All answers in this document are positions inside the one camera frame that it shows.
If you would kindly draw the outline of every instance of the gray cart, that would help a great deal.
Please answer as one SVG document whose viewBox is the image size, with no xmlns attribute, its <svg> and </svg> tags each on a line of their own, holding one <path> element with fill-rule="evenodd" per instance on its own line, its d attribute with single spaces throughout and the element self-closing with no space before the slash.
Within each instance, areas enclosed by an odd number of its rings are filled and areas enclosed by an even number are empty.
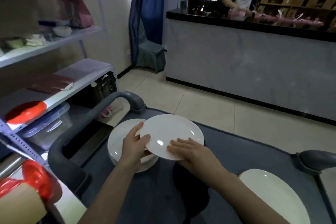
<svg viewBox="0 0 336 224">
<path fill-rule="evenodd" d="M 115 92 L 61 135 L 49 150 L 48 161 L 51 170 L 78 195 L 86 207 L 93 203 L 105 179 L 114 168 L 107 151 L 107 138 L 82 167 L 65 158 L 62 149 L 118 97 L 124 97 L 130 104 L 130 111 L 120 122 L 134 118 L 149 119 L 166 113 L 146 107 L 143 100 L 133 93 Z M 263 143 L 203 124 L 195 124 L 203 132 L 207 146 L 228 171 L 236 175 L 248 169 L 271 172 L 284 180 L 299 195 L 308 211 L 311 224 L 336 224 L 332 205 L 320 179 L 322 170 L 336 166 L 336 154 L 316 150 L 289 154 Z M 183 222 L 186 213 L 182 198 L 173 182 L 174 163 L 160 158 L 149 170 L 134 175 L 117 223 Z M 218 193 L 209 189 L 209 194 L 208 206 L 192 218 L 191 223 L 242 223 L 234 209 Z"/>
</svg>

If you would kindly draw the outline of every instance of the forearm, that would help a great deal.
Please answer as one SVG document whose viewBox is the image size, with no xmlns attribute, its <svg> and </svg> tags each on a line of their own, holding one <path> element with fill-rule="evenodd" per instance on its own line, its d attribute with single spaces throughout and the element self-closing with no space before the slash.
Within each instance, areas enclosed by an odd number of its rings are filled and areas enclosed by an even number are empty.
<svg viewBox="0 0 336 224">
<path fill-rule="evenodd" d="M 215 188 L 246 224 L 289 224 L 281 215 L 254 194 L 236 175 L 224 170 Z"/>
<path fill-rule="evenodd" d="M 115 223 L 133 175 L 132 168 L 118 164 L 78 224 Z"/>
<path fill-rule="evenodd" d="M 222 3 L 223 3 L 225 6 L 231 8 L 231 9 L 233 9 L 233 8 L 237 8 L 237 7 L 238 7 L 238 5 L 237 5 L 235 2 L 233 2 L 232 0 L 222 0 Z"/>
</svg>

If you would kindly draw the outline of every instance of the chair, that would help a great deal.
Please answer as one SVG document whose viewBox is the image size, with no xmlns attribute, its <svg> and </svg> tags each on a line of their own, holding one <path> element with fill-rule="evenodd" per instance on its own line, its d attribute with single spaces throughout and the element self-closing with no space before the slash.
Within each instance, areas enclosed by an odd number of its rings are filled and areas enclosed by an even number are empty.
<svg viewBox="0 0 336 224">
<path fill-rule="evenodd" d="M 155 72 L 162 71 L 166 66 L 164 47 L 147 39 L 141 19 L 139 25 L 139 56 L 136 64 L 140 67 L 152 68 Z"/>
</svg>

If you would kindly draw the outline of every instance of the blue curtain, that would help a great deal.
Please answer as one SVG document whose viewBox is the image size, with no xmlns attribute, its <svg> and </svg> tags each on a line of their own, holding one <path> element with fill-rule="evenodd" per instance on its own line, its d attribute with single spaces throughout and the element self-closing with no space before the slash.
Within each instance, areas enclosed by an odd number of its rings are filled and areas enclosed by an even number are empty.
<svg viewBox="0 0 336 224">
<path fill-rule="evenodd" d="M 131 61 L 137 63 L 139 44 L 139 22 L 142 19 L 147 39 L 162 44 L 164 0 L 132 0 L 129 16 L 129 34 L 131 44 Z"/>
</svg>

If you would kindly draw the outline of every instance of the tile floor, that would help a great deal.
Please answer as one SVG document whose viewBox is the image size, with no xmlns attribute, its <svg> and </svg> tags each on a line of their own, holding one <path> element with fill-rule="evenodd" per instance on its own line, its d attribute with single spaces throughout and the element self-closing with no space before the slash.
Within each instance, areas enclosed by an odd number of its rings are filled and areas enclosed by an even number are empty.
<svg viewBox="0 0 336 224">
<path fill-rule="evenodd" d="M 288 151 L 308 149 L 336 153 L 336 127 L 196 90 L 165 80 L 146 69 L 133 69 L 120 78 L 120 90 L 139 95 L 148 107 L 183 116 L 211 127 L 261 141 Z M 128 112 L 125 99 L 112 103 L 112 116 L 102 120 L 112 126 Z M 325 170 L 322 180 L 336 208 L 336 168 Z"/>
</svg>

